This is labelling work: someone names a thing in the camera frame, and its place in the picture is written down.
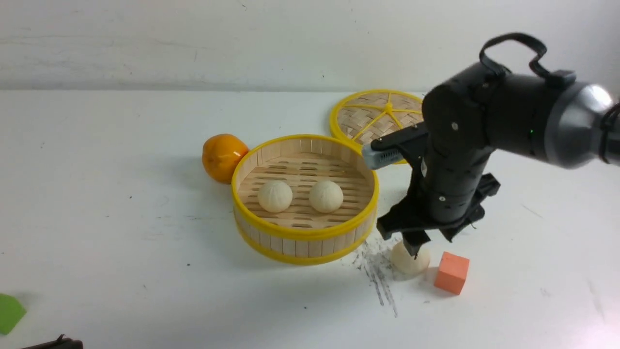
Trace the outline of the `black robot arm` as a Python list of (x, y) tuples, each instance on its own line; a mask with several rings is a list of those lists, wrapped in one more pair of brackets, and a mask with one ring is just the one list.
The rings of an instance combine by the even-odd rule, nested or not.
[(412, 168), (405, 197), (376, 221), (384, 240), (399, 233), (417, 256), (428, 230), (452, 241), (480, 221), (500, 188), (483, 172), (498, 149), (565, 169), (619, 164), (619, 102), (571, 70), (547, 70), (546, 52), (526, 33), (491, 38), (477, 63), (426, 94), (421, 123), (363, 146), (372, 170), (401, 160)]

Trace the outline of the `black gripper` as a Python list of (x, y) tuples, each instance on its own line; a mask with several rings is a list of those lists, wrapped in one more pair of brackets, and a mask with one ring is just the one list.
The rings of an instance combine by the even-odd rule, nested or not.
[(472, 194), (447, 196), (426, 188), (421, 174), (413, 174), (405, 197), (383, 216), (376, 227), (384, 240), (401, 233), (408, 254), (417, 257), (425, 243), (431, 241), (427, 230), (440, 230), (448, 241), (468, 225), (485, 216), (482, 202), (497, 194), (500, 183), (491, 174), (484, 174)]

